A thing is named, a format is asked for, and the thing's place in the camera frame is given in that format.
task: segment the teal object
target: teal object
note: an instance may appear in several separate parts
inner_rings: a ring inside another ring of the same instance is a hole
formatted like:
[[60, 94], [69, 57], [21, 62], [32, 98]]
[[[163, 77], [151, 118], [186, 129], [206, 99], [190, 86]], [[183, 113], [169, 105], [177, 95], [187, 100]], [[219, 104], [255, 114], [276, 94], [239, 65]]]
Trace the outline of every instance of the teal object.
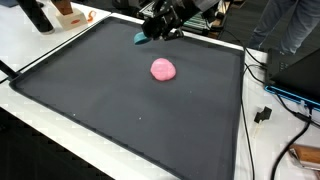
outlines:
[[139, 32], [134, 36], [135, 45], [145, 44], [149, 41], [151, 41], [151, 38], [147, 38], [143, 32]]

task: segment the jeans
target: jeans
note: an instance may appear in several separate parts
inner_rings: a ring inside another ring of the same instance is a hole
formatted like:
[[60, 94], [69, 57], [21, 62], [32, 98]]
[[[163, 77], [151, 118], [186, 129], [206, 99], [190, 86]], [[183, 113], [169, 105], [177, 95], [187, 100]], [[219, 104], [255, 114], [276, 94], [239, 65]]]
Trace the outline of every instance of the jeans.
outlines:
[[286, 32], [276, 47], [284, 54], [295, 54], [301, 43], [320, 21], [320, 0], [269, 0], [248, 47], [259, 50], [280, 18], [297, 3]]

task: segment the orange object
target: orange object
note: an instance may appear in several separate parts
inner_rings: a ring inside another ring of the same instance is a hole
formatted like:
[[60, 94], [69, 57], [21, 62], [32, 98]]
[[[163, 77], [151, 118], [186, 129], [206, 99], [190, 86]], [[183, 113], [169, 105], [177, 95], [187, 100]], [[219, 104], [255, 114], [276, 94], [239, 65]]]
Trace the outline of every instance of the orange object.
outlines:
[[90, 11], [89, 15], [88, 15], [88, 22], [91, 22], [93, 20], [93, 18], [96, 16], [96, 12], [95, 11]]

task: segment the black tray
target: black tray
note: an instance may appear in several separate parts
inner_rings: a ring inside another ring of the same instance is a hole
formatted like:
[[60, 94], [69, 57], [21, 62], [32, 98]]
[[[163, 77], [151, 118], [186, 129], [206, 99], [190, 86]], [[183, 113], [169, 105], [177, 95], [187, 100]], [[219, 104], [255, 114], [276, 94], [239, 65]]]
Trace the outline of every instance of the black tray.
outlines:
[[[233, 179], [243, 52], [191, 38], [135, 46], [140, 31], [107, 18], [10, 86], [181, 179]], [[152, 78], [160, 57], [174, 80]]]

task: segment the white surface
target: white surface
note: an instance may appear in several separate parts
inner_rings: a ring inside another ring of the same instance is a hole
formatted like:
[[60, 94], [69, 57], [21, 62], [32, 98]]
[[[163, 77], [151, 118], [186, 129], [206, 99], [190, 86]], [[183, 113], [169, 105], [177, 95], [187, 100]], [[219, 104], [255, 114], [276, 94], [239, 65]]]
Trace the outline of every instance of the white surface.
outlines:
[[[112, 14], [111, 16], [121, 17], [136, 23], [142, 23], [140, 20], [128, 18], [122, 15]], [[198, 35], [192, 35], [190, 33], [185, 33], [185, 35], [230, 48], [241, 49], [241, 47], [236, 45], [200, 37]], [[252, 51], [252, 54], [261, 61], [266, 59], [265, 53]], [[254, 61], [248, 56], [246, 56], [246, 62], [247, 64], [254, 63]], [[252, 68], [252, 70], [259, 78], [262, 78], [262, 72], [254, 68]], [[0, 85], [0, 94], [0, 106], [2, 108], [11, 112], [22, 121], [85, 159], [114, 179], [176, 179], [166, 171], [152, 165], [150, 162], [134, 155], [118, 145], [115, 145], [109, 140], [106, 140], [82, 126], [79, 126], [73, 121], [68, 120], [65, 117], [15, 93], [8, 87], [8, 82]], [[303, 128], [304, 123], [292, 117], [287, 111], [285, 111], [277, 99], [265, 92], [262, 89], [262, 86], [254, 81], [249, 73], [246, 74], [244, 80], [243, 99], [249, 133], [251, 136], [250, 139], [255, 162], [256, 179], [269, 179], [274, 159], [287, 141]], [[253, 123], [253, 119], [257, 110], [263, 109], [264, 106], [268, 106], [273, 109], [271, 120], [265, 121], [261, 129], [254, 136], [253, 132], [256, 126]], [[293, 103], [290, 103], [289, 107], [297, 110], [296, 105]], [[312, 126], [306, 135], [299, 139], [298, 142], [307, 145], [320, 146], [319, 137], [319, 129]], [[251, 177], [252, 172], [241, 116], [235, 179], [249, 180]], [[315, 176], [312, 171], [294, 167], [288, 156], [285, 156], [277, 170], [277, 179], [313, 180], [315, 179]]]
[[[50, 35], [41, 35], [20, 6], [7, 8], [0, 5], [0, 60], [15, 71], [111, 14], [107, 11], [72, 3], [72, 6], [82, 11], [86, 18], [91, 10], [96, 11], [97, 14], [93, 22], [88, 25], [64, 31], [55, 17], [57, 9], [51, 1], [41, 2], [45, 4], [42, 10], [55, 28], [55, 32]], [[0, 72], [0, 81], [6, 77]]]

